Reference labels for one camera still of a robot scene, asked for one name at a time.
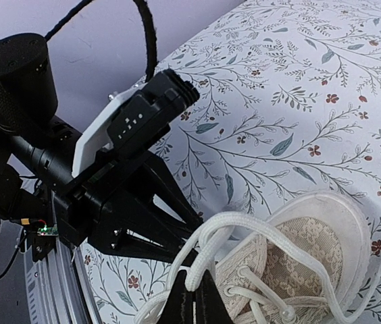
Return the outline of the cream white sneaker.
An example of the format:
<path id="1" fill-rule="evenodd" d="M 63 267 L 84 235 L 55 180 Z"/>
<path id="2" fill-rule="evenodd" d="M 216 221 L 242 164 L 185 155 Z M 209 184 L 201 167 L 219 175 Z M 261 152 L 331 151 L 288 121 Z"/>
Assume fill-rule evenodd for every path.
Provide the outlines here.
<path id="1" fill-rule="evenodd" d="M 223 211 L 191 234 L 165 288 L 134 322 L 157 323 L 178 272 L 185 270 L 196 323 L 194 293 L 208 270 L 233 323 L 354 323 L 380 283 L 381 255 L 366 294 L 350 309 L 371 253 L 365 215 L 333 192 L 296 197 L 265 221 Z"/>

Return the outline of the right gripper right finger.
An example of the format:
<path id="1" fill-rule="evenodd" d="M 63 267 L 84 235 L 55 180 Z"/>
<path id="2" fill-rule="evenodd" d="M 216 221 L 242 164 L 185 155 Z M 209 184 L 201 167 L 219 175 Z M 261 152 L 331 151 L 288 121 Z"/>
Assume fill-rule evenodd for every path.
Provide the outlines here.
<path id="1" fill-rule="evenodd" d="M 194 295 L 196 324 L 233 324 L 208 270 L 204 272 Z"/>

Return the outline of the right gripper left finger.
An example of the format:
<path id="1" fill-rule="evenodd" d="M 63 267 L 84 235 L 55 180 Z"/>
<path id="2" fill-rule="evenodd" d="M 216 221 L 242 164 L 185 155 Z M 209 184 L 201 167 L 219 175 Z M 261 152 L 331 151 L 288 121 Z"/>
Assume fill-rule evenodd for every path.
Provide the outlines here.
<path id="1" fill-rule="evenodd" d="M 193 293 L 185 288 L 186 271 L 180 270 L 157 324 L 194 323 Z"/>

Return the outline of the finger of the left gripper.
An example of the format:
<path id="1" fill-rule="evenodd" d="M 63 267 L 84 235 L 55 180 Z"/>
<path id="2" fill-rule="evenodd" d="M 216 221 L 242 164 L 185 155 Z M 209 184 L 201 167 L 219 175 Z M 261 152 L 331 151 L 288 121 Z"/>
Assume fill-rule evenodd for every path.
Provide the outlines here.
<path id="1" fill-rule="evenodd" d="M 143 163 L 146 174 L 145 188 L 151 192 L 152 196 L 158 196 L 177 214 L 179 219 L 157 205 L 154 205 L 155 214 L 163 225 L 178 236 L 190 236 L 202 224 L 202 219 L 183 195 L 163 159 L 150 151 L 145 152 L 143 156 L 145 158 Z"/>
<path id="2" fill-rule="evenodd" d="M 196 215 L 103 215 L 90 222 L 88 243 L 106 255 L 171 262 L 196 228 Z"/>

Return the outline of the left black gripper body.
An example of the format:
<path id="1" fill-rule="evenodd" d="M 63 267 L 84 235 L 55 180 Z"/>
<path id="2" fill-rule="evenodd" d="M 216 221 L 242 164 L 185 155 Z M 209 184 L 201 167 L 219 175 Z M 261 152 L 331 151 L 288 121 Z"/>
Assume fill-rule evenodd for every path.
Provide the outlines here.
<path id="1" fill-rule="evenodd" d="M 82 133 L 55 115 L 57 95 L 45 38 L 16 34 L 0 40 L 0 218 L 22 225 L 34 260 L 88 242 L 90 222 L 103 215 L 156 215 L 145 188 L 144 154 L 121 159 L 108 147 L 72 176 Z"/>

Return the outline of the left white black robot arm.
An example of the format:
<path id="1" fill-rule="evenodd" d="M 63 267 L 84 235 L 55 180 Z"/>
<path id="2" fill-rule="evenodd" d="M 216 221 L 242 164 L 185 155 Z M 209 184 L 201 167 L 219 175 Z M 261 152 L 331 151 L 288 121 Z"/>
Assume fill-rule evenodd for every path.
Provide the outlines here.
<path id="1" fill-rule="evenodd" d="M 199 100 L 173 70 L 116 95 L 84 131 L 56 116 L 47 41 L 0 40 L 0 219 L 27 227 L 34 260 L 88 242 L 103 254 L 171 263 L 201 225 L 151 147 Z"/>

